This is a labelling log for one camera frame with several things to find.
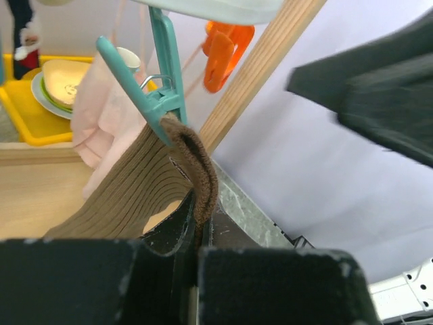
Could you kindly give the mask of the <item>orange clothes peg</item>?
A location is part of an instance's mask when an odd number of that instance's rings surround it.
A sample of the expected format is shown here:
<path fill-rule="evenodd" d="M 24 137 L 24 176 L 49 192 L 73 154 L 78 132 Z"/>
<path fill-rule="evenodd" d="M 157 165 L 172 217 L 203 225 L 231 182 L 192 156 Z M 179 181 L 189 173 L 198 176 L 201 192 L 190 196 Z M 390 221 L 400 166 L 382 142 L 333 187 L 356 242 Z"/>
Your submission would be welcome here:
<path fill-rule="evenodd" d="M 208 21 L 202 51 L 207 56 L 204 88 L 216 93 L 223 88 L 255 33 L 254 25 Z"/>

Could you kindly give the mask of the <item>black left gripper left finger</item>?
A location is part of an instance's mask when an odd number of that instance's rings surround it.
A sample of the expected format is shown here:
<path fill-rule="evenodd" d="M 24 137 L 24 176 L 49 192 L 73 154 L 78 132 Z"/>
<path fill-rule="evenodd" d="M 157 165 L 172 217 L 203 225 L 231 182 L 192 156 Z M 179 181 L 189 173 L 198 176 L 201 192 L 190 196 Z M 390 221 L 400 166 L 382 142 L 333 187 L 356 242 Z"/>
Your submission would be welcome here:
<path fill-rule="evenodd" d="M 195 196 L 130 240 L 1 242 L 2 324 L 186 324 Z"/>

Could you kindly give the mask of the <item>black sock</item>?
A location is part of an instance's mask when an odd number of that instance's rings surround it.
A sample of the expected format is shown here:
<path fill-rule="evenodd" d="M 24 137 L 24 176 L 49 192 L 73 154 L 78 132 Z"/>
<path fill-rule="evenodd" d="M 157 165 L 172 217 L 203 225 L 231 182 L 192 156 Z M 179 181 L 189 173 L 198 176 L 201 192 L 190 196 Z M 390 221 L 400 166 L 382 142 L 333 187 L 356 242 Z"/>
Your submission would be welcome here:
<path fill-rule="evenodd" d="M 404 28 L 299 66 L 286 91 L 362 137 L 432 166 L 432 12 Z"/>

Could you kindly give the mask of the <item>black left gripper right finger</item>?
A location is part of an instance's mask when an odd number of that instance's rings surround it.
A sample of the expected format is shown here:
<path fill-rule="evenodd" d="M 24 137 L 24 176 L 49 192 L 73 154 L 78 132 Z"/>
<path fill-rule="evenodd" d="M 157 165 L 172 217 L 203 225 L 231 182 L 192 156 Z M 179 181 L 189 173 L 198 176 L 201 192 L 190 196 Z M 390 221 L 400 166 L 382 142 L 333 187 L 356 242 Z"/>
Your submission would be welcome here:
<path fill-rule="evenodd" d="M 363 270 L 348 253 L 265 248 L 221 205 L 198 262 L 200 324 L 377 324 Z"/>

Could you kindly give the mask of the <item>brown ribbed sock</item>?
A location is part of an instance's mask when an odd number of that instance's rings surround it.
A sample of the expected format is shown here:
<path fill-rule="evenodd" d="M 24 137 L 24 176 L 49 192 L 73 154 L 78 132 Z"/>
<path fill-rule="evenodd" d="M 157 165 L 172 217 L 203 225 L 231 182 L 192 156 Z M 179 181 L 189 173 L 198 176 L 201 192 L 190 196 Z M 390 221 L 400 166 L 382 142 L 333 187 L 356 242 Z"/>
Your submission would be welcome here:
<path fill-rule="evenodd" d="M 138 238 L 150 217 L 192 192 L 196 237 L 201 238 L 217 203 L 217 174 L 193 129 L 171 113 L 160 126 L 171 146 L 144 127 L 84 205 L 46 237 Z"/>

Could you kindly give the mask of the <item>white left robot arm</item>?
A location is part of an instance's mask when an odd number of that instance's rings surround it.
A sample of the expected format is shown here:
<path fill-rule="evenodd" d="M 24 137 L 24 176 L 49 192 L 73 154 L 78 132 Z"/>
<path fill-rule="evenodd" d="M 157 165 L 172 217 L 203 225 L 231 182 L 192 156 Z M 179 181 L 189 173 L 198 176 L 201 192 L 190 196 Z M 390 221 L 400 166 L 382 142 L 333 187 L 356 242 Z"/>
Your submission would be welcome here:
<path fill-rule="evenodd" d="M 347 253 L 264 248 L 194 196 L 133 240 L 1 241 L 2 324 L 431 324 L 432 260 L 367 284 Z"/>

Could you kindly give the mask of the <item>teal clothes peg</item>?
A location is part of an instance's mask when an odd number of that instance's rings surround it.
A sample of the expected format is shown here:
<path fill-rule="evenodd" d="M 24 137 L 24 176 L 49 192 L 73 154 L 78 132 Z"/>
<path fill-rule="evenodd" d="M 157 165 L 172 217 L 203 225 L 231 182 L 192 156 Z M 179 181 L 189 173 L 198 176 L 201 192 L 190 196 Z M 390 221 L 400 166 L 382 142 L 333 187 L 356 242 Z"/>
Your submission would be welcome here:
<path fill-rule="evenodd" d="M 155 7 L 150 7 L 149 13 L 160 74 L 151 75 L 138 84 L 109 40 L 99 37 L 96 45 L 108 68 L 148 125 L 169 146 L 171 142 L 162 128 L 161 119 L 172 112 L 181 123 L 187 122 L 181 65 L 171 20 Z"/>

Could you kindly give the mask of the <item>santa pattern sock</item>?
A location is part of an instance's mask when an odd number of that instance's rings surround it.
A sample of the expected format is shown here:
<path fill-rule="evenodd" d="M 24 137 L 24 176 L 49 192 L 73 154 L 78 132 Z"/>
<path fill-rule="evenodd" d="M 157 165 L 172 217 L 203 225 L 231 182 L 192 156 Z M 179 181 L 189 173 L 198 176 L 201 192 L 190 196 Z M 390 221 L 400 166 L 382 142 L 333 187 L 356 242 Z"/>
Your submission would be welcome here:
<path fill-rule="evenodd" d="M 13 74 L 20 80 L 40 67 L 41 24 L 29 0 L 7 0 L 7 5 L 14 20 Z"/>

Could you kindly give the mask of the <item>white round clip hanger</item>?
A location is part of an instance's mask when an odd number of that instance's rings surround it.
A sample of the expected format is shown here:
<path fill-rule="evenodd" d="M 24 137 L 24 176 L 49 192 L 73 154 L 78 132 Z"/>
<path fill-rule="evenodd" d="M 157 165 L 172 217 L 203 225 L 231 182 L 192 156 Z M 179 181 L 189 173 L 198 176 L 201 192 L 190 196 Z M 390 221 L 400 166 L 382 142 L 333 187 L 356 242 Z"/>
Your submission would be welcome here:
<path fill-rule="evenodd" d="M 277 15 L 283 0 L 143 0 L 149 7 L 227 24 L 265 24 Z"/>

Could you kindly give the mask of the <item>wooden hanger rack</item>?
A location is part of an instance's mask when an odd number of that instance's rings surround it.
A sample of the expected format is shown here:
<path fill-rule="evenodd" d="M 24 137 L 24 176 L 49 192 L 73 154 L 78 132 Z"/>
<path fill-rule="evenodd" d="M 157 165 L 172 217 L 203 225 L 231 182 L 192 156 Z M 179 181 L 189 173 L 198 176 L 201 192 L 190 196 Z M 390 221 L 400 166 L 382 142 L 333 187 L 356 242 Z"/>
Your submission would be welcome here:
<path fill-rule="evenodd" d="M 265 23 L 264 34 L 200 132 L 196 132 L 209 157 L 322 7 L 322 1 L 283 1 L 274 19 Z M 147 77 L 138 72 L 133 78 L 142 84 Z M 86 179 L 89 168 L 74 146 L 43 150 L 25 149 L 22 144 L 3 144 L 1 239 L 59 239 L 48 238 L 46 233 L 84 205 L 85 201 L 77 200 L 78 184 Z M 148 222 L 156 217 L 166 219 L 170 206 L 180 201 L 170 203 Z"/>

